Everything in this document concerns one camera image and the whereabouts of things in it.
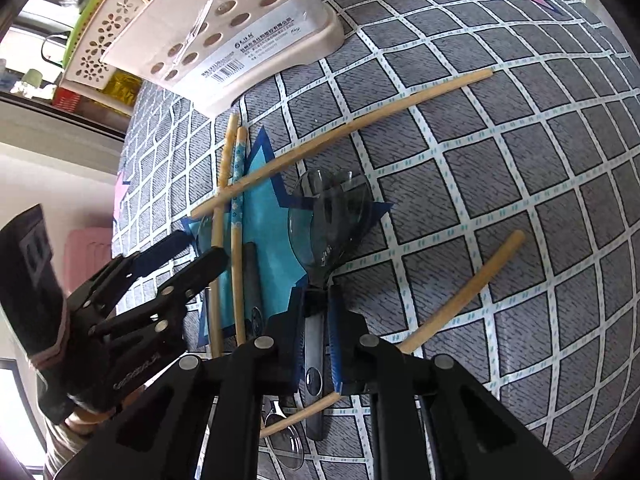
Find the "window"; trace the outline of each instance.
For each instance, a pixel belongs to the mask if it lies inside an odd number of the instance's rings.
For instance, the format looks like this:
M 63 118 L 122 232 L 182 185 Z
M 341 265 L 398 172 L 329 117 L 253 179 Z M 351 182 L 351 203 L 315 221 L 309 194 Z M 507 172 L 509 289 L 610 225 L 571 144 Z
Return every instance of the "window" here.
M 45 440 L 13 359 L 0 358 L 0 438 L 27 468 L 42 468 Z

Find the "label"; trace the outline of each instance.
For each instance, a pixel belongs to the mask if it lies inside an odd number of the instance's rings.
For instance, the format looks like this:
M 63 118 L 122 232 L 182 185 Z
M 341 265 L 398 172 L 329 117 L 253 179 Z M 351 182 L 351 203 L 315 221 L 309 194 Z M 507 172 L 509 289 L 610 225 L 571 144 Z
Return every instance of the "label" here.
M 172 90 L 185 97 L 193 95 L 197 101 L 203 99 L 203 93 L 212 97 L 253 67 L 320 29 L 324 20 L 319 23 L 312 18 L 318 13 L 310 12 L 318 5 L 322 5 L 319 0 L 283 3 L 220 46 Z

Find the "logo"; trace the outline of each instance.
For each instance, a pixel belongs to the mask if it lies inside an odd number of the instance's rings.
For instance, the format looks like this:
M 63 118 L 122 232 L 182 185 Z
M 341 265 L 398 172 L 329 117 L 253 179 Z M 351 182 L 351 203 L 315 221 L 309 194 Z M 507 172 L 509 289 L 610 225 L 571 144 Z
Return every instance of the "logo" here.
M 125 384 L 127 384 L 130 380 L 132 380 L 133 378 L 135 378 L 138 375 L 140 375 L 147 368 L 149 368 L 153 363 L 158 361 L 158 359 L 160 357 L 161 356 L 160 356 L 159 352 L 156 352 L 155 354 L 153 354 L 151 356 L 151 359 L 149 359 L 149 360 L 145 361 L 144 363 L 142 363 L 138 368 L 134 368 L 132 371 L 130 371 L 127 375 L 124 376 L 123 380 L 121 380 L 119 383 L 114 384 L 113 385 L 113 389 L 114 390 L 121 389 L 121 387 L 123 387 Z
M 254 34 L 252 32 L 250 32 L 249 34 L 247 34 L 244 38 L 242 38 L 242 40 L 240 41 L 236 41 L 236 44 L 234 45 L 236 48 L 240 48 L 241 46 L 243 46 L 247 41 L 252 40 L 254 38 Z

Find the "beige plastic container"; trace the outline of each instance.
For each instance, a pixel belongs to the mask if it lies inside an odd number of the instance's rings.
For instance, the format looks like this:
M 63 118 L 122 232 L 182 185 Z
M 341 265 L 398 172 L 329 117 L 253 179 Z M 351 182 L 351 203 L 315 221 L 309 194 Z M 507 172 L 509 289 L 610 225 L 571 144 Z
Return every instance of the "beige plastic container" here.
M 215 117 L 261 80 L 328 56 L 343 41 L 321 0 L 151 0 L 102 60 Z

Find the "gray plaid tablecloth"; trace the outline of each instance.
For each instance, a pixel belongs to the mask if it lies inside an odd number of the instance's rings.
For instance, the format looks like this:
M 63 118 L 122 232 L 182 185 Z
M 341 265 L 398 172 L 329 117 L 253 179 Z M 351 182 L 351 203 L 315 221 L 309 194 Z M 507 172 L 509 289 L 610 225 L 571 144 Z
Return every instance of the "gray plaid tablecloth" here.
M 402 92 L 485 66 L 495 75 L 352 134 L 290 168 L 361 167 L 394 204 L 336 280 L 373 333 L 399 340 L 449 298 L 516 228 L 527 242 L 420 354 L 450 352 L 557 454 L 589 478 L 622 439 L 640 397 L 640 70 L 579 0 L 326 0 L 344 46 L 265 80 L 238 101 L 252 140 L 276 154 Z M 214 193 L 228 113 L 210 120 L 146 84 L 122 153 L 130 182 L 113 252 L 179 229 Z M 127 293 L 155 295 L 194 257 Z M 185 334 L 197 341 L 201 300 Z M 296 397 L 300 406 L 304 399 Z M 260 478 L 372 479 L 365 397 L 326 410 L 291 472 L 260 448 Z

